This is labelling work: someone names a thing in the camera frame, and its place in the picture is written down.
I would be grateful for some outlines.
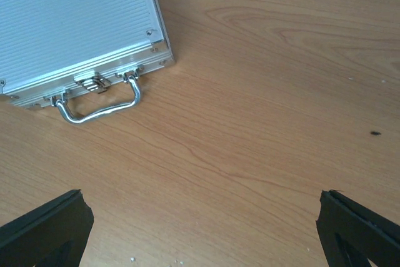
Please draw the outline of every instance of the wooden surface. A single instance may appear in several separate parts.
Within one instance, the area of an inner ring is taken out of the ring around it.
[[[81,266],[193,267],[327,266],[322,189],[400,223],[400,0],[159,2],[178,62],[138,107],[0,105],[1,224],[81,188]]]

